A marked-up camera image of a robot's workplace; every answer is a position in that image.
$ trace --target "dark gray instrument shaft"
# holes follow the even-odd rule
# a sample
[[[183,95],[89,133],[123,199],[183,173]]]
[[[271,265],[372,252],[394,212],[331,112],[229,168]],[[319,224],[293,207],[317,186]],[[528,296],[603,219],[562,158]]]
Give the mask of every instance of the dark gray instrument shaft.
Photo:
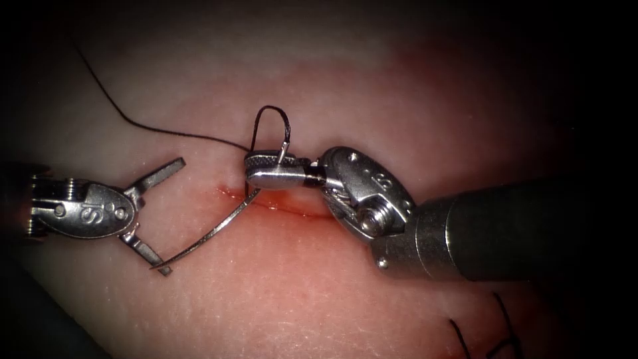
[[[592,265],[589,193],[584,177],[564,176],[433,199],[404,234],[372,241],[372,253],[396,277],[573,278]]]

